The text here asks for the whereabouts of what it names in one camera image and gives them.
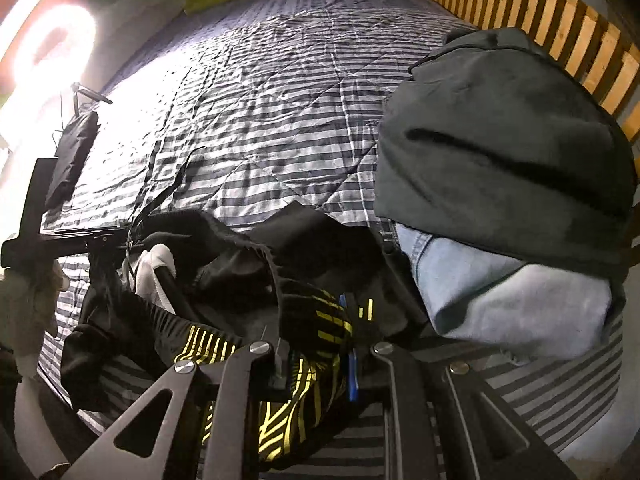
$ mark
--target silver bolt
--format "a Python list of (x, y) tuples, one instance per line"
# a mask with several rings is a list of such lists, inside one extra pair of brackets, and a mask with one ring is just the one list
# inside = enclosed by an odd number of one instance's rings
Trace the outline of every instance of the silver bolt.
[(466, 375), (469, 372), (469, 365), (462, 361), (456, 361), (449, 365), (449, 370), (451, 370), (452, 374)]
[(249, 346), (249, 352), (252, 354), (266, 354), (271, 349), (271, 345), (266, 341), (256, 341)]
[(391, 343), (387, 343), (386, 341), (382, 341), (380, 343), (376, 343), (373, 346), (373, 351), (376, 354), (380, 355), (389, 355), (394, 351), (394, 346)]
[(178, 361), (174, 365), (174, 370), (179, 374), (190, 374), (196, 369), (196, 363), (193, 361)]

